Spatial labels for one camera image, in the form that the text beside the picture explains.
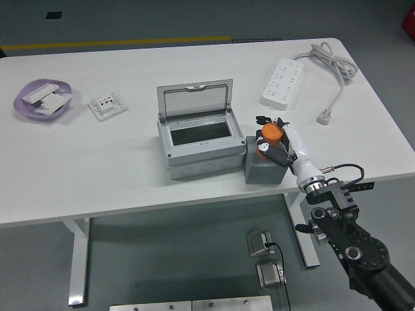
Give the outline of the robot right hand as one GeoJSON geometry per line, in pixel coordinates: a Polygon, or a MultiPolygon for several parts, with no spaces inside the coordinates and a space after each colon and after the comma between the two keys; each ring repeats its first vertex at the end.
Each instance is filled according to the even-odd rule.
{"type": "Polygon", "coordinates": [[[257,116],[256,122],[262,126],[277,126],[281,131],[280,141],[284,149],[271,143],[263,130],[256,132],[257,153],[281,167],[289,167],[296,176],[296,184],[301,192],[310,192],[325,187],[326,179],[323,172],[312,163],[304,142],[294,125],[284,122],[281,118],[257,116]]]}

